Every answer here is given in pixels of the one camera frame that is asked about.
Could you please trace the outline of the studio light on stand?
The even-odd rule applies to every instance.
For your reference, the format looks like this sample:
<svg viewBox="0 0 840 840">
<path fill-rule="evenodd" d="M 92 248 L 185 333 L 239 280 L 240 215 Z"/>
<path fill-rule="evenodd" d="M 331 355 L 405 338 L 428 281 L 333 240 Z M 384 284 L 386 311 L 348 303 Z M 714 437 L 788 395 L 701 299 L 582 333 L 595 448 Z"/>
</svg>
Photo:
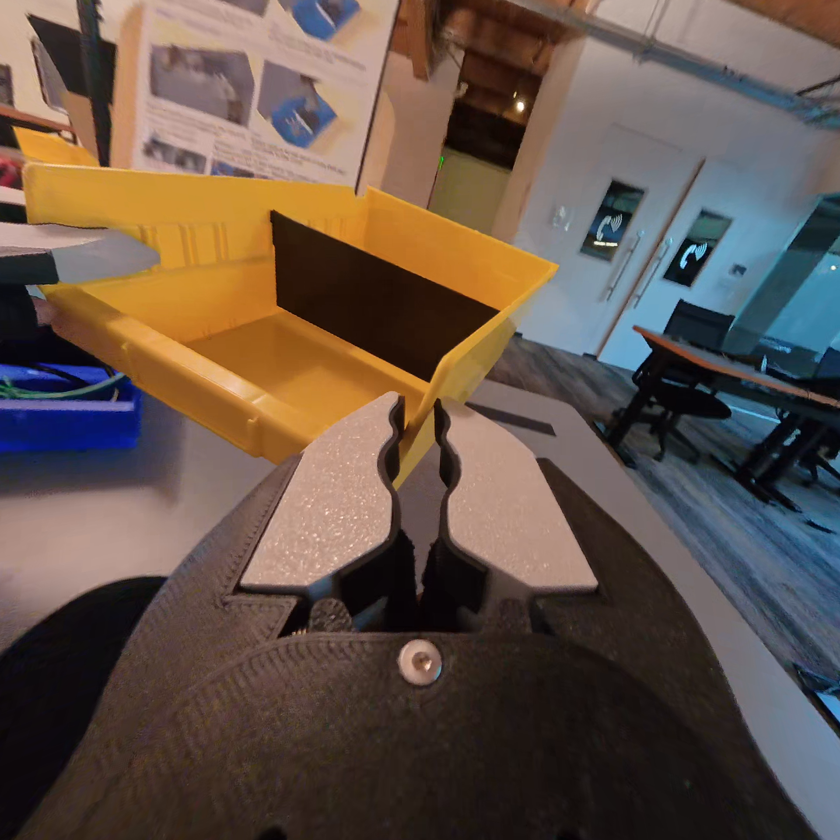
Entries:
<svg viewBox="0 0 840 840">
<path fill-rule="evenodd" d="M 80 26 L 80 57 L 86 82 L 98 160 L 110 167 L 112 115 L 106 84 L 107 64 L 102 57 L 99 1 L 76 1 Z"/>
</svg>

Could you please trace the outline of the wooden office table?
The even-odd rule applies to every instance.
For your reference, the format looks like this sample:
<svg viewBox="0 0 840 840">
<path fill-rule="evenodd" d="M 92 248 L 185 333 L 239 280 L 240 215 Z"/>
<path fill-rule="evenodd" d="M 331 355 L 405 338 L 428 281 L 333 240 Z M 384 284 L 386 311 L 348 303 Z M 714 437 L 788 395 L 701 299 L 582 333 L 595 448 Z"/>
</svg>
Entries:
<svg viewBox="0 0 840 840">
<path fill-rule="evenodd" d="M 838 428 L 838 398 L 816 391 L 812 385 L 792 384 L 756 371 L 743 362 L 728 360 L 723 355 L 695 348 L 663 333 L 634 326 L 651 352 L 643 367 L 646 373 L 637 383 L 637 393 L 610 426 L 606 442 L 618 451 L 630 427 L 650 421 L 648 405 L 666 395 L 664 413 L 656 416 L 659 431 L 675 428 L 675 422 L 689 414 L 688 409 L 716 400 L 715 395 L 696 388 L 680 387 L 676 392 L 665 388 L 665 373 L 674 365 L 691 369 L 701 381 L 708 380 L 717 391 L 743 396 L 755 403 L 781 408 L 787 412 L 771 436 L 765 438 L 740 465 L 723 463 L 732 477 L 752 496 L 764 504 L 775 505 L 803 516 L 803 510 L 776 487 L 805 451 L 815 445 L 829 427 Z"/>
</svg>

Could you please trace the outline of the blue plastic bin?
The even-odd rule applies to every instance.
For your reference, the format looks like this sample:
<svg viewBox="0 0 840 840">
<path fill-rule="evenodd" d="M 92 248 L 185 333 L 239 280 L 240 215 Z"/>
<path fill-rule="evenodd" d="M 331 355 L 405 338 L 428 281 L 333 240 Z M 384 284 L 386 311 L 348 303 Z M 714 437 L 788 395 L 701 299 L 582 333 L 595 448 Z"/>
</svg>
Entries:
<svg viewBox="0 0 840 840">
<path fill-rule="evenodd" d="M 130 449 L 143 397 L 108 366 L 2 364 L 1 452 Z"/>
</svg>

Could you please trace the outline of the floor power strip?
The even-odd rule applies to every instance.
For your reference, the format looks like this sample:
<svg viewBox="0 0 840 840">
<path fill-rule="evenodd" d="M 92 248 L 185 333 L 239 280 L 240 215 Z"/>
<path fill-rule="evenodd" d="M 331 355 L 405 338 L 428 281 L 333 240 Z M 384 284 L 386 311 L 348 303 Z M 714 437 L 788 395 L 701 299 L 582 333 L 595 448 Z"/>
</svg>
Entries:
<svg viewBox="0 0 840 840">
<path fill-rule="evenodd" d="M 798 663 L 792 664 L 795 677 L 809 701 L 826 722 L 839 733 L 839 680 L 817 674 Z"/>
</svg>

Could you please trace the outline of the instruction sign on white stand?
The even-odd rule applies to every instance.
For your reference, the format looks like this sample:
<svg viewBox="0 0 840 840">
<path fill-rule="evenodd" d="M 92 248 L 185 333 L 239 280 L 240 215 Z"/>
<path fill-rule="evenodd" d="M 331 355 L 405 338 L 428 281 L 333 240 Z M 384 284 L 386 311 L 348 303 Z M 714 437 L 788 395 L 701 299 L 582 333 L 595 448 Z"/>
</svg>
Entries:
<svg viewBox="0 0 840 840">
<path fill-rule="evenodd" d="M 395 1 L 133 2 L 110 166 L 358 192 Z"/>
</svg>

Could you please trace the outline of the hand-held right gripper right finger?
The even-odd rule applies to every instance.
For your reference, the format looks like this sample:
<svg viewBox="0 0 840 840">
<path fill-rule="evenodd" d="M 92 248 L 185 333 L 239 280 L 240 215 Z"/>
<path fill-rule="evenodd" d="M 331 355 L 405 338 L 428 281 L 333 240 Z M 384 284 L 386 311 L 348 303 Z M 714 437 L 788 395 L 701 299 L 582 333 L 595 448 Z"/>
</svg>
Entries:
<svg viewBox="0 0 840 840">
<path fill-rule="evenodd" d="M 595 574 L 533 452 L 451 398 L 435 406 L 450 594 L 591 594 Z"/>
</svg>

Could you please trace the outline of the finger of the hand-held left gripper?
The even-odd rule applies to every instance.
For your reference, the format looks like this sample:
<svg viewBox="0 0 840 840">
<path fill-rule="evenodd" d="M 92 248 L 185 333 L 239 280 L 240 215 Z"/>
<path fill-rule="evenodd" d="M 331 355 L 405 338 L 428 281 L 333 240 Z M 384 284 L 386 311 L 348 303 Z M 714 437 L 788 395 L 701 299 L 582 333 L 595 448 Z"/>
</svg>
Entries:
<svg viewBox="0 0 840 840">
<path fill-rule="evenodd" d="M 51 249 L 58 282 L 79 285 L 133 277 L 161 263 L 157 250 L 120 231 L 91 231 L 73 244 Z"/>
<path fill-rule="evenodd" d="M 58 224 L 1 224 L 2 253 L 46 253 L 92 245 L 102 240 L 106 228 Z"/>
</svg>

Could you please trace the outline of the black office chair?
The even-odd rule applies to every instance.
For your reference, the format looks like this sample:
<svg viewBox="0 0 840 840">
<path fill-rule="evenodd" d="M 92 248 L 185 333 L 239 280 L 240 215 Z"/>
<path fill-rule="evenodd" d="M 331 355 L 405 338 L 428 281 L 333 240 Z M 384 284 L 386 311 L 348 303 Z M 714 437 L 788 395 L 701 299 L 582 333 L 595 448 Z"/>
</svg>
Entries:
<svg viewBox="0 0 840 840">
<path fill-rule="evenodd" d="M 734 316 L 681 300 L 666 323 L 664 335 L 700 350 L 719 351 L 733 321 Z M 670 440 L 681 444 L 694 463 L 699 460 L 699 449 L 677 426 L 683 417 L 713 421 L 729 419 L 732 410 L 718 398 L 717 393 L 712 386 L 712 375 L 707 370 L 683 361 L 676 361 L 665 368 L 652 396 L 652 402 L 661 408 L 661 413 L 649 424 L 649 433 L 658 441 L 658 452 L 654 457 L 657 461 L 664 459 Z"/>
</svg>

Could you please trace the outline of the wooden post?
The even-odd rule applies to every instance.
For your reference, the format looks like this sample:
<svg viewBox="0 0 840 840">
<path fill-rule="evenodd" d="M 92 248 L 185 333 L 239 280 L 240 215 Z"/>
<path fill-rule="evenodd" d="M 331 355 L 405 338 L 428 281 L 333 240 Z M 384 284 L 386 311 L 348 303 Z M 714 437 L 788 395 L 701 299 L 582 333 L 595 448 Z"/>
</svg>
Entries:
<svg viewBox="0 0 840 840">
<path fill-rule="evenodd" d="M 430 81 L 443 51 L 441 13 L 446 2 L 400 1 L 390 51 L 408 58 L 413 77 Z"/>
</svg>

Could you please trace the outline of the grey desk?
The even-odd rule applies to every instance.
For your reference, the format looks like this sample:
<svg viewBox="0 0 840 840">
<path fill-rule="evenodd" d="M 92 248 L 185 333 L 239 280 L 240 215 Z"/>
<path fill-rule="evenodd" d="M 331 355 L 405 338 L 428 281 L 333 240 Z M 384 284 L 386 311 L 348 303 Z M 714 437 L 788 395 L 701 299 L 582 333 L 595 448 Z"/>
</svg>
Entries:
<svg viewBox="0 0 840 840">
<path fill-rule="evenodd" d="M 665 572 L 701 625 L 754 740 L 821 838 L 839 837 L 834 728 L 604 446 L 569 397 L 493 381 L 471 397 L 550 424 L 507 424 L 607 511 Z M 131 450 L 2 457 L 2 648 L 43 617 L 111 581 L 174 570 L 274 466 L 146 396 Z"/>
</svg>

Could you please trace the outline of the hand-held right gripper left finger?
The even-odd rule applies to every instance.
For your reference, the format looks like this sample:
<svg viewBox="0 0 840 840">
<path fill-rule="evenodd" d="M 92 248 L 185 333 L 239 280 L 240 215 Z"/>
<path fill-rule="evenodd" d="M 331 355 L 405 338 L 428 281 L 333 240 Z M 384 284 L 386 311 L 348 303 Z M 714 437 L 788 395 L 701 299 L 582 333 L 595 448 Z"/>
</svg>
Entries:
<svg viewBox="0 0 840 840">
<path fill-rule="evenodd" d="M 386 392 L 301 453 L 239 579 L 244 592 L 333 596 L 400 529 L 403 397 Z"/>
</svg>

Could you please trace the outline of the yellow plastic bin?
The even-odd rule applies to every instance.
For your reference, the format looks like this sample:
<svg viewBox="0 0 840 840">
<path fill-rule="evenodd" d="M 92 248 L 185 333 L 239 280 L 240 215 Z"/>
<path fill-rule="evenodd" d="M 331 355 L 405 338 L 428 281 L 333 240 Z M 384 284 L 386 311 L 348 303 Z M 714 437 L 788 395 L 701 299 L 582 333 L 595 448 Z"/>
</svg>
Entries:
<svg viewBox="0 0 840 840">
<path fill-rule="evenodd" d="M 46 289 L 58 335 L 275 465 L 386 392 L 404 402 L 402 483 L 438 399 L 469 399 L 558 266 L 368 188 L 29 163 L 28 221 L 112 228 L 158 267 Z M 498 310 L 425 382 L 277 306 L 270 211 Z"/>
</svg>

